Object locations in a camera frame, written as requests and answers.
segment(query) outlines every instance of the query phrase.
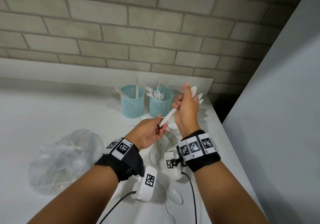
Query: person's left arm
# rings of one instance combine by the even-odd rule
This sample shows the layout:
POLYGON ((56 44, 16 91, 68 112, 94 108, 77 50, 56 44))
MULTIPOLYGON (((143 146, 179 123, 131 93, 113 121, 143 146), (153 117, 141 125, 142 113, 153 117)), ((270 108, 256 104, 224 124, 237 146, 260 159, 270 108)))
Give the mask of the person's left arm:
MULTIPOLYGON (((125 138, 139 149, 148 148, 166 132, 161 116, 141 121, 125 138)), ((28 224, 95 224, 118 186, 118 177, 109 166, 93 166, 66 188, 28 224)))

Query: clear plastic bag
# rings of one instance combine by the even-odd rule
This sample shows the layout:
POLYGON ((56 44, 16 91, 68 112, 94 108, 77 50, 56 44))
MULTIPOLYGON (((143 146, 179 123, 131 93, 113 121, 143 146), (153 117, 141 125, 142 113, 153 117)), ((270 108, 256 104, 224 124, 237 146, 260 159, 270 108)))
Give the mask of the clear plastic bag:
POLYGON ((44 195, 56 195, 87 172, 101 157, 103 140, 88 129, 78 129, 53 145, 42 146, 30 164, 28 181, 44 195))

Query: person's right arm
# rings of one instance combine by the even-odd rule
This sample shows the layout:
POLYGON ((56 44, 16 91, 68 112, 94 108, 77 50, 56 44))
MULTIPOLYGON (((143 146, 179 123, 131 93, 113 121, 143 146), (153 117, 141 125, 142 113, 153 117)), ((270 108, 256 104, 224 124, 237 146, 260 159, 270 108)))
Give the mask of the person's right arm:
MULTIPOLYGON (((191 98, 190 86, 183 88, 184 94, 178 96, 173 107, 182 137, 200 130, 197 120, 199 101, 191 98)), ((200 195, 212 223, 269 223, 238 180, 222 161, 204 166, 194 173, 200 195)))

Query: person's left hand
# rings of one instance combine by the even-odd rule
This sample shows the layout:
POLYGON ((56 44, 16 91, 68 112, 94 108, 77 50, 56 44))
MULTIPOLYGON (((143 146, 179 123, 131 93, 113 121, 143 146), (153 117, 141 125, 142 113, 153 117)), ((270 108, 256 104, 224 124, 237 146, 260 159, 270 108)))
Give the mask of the person's left hand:
POLYGON ((136 145, 139 151, 148 148, 167 131, 168 124, 164 124, 159 129, 158 124, 160 121, 161 115, 158 115, 157 118, 142 120, 125 138, 136 145))

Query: mesh pattern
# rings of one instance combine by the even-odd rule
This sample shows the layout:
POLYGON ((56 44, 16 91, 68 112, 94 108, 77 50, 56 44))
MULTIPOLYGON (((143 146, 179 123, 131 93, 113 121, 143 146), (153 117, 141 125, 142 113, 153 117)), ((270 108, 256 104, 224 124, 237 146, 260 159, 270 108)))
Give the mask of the mesh pattern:
POLYGON ((122 114, 130 119, 136 119, 142 115, 144 90, 140 87, 137 99, 133 99, 136 93, 135 85, 127 85, 121 89, 130 99, 121 96, 122 114))
POLYGON ((162 117, 166 116, 171 109, 171 103, 173 98, 173 93, 170 89, 166 87, 159 87, 159 91, 161 93, 164 93, 164 101, 162 100, 156 100, 153 97, 150 97, 150 115, 152 117, 157 117, 158 115, 161 115, 162 117))

